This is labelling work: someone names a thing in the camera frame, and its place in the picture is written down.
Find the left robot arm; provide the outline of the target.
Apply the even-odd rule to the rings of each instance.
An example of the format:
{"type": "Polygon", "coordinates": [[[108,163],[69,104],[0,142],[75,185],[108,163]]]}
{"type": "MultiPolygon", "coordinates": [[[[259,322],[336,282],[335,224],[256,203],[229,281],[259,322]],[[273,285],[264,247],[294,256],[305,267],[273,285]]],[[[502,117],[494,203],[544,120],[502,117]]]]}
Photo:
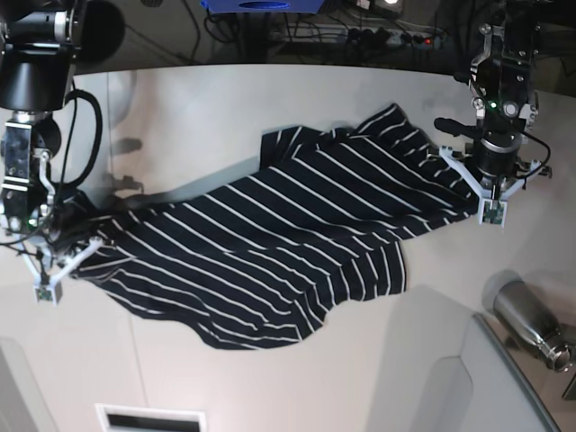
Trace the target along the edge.
{"type": "Polygon", "coordinates": [[[547,176],[550,146],[530,132],[538,115],[533,85],[540,24],[538,1],[504,1],[480,26],[481,51],[463,77],[472,93],[475,124],[437,118],[435,127],[471,140],[456,158],[486,188],[547,176]]]}

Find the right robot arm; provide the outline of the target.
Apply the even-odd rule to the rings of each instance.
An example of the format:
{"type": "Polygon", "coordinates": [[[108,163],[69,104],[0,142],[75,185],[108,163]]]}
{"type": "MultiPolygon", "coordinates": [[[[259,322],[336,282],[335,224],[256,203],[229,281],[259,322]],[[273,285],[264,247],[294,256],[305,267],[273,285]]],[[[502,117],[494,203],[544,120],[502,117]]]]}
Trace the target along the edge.
{"type": "Polygon", "coordinates": [[[25,242],[51,244],[64,194],[91,174],[103,134],[99,103],[74,85],[82,49],[86,1],[3,1],[1,3],[1,106],[11,112],[1,138],[2,241],[25,257],[25,242]],[[80,175],[68,182],[51,178],[51,160],[70,146],[61,142],[56,111],[84,100],[96,120],[94,144],[80,175]]]}

